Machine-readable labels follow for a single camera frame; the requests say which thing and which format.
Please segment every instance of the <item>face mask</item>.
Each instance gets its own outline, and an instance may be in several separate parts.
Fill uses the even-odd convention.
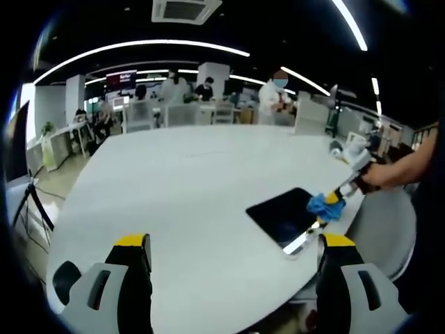
[[[273,79],[273,83],[278,87],[278,88],[284,88],[286,87],[288,82],[288,79]]]

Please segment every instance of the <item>round table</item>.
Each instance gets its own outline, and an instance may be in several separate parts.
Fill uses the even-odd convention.
[[[69,260],[87,271],[126,234],[152,243],[152,327],[164,333],[237,333],[286,303],[316,273],[316,243],[283,250],[245,213],[300,187],[339,186],[350,168],[326,136],[227,125],[114,136],[98,149],[66,199],[52,235],[47,295]],[[363,200],[348,200],[329,232],[345,234]]]

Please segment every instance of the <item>ceiling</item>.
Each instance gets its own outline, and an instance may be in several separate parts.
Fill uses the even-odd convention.
[[[343,0],[357,22],[369,50],[363,52],[348,25],[330,0],[222,0],[202,26],[151,22],[151,1],[79,1],[55,16],[45,32],[39,59],[57,65],[98,47],[119,42],[175,39],[208,42],[250,53],[246,58],[220,50],[183,45],[145,45],[103,51],[79,59],[39,84],[64,81],[125,63],[192,61],[178,68],[196,69],[213,61],[230,65],[233,74],[266,81],[285,66],[329,88],[339,84],[353,91],[358,104],[375,109],[371,76],[378,78],[383,113],[413,128],[437,119],[425,96],[433,91],[434,68],[422,47],[422,35],[408,16],[383,0]],[[162,63],[97,72],[168,68]],[[29,70],[34,80],[44,69]],[[317,90],[290,77],[291,90]]]

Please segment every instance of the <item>cleaning cloth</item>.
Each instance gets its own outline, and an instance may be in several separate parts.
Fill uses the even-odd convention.
[[[320,193],[309,200],[306,209],[329,223],[330,221],[337,221],[340,218],[341,210],[345,205],[346,202],[343,199],[334,204],[326,204],[324,194]]]

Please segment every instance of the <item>air conditioner vent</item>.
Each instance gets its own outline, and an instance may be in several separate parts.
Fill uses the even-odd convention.
[[[203,24],[221,0],[153,0],[152,22]]]

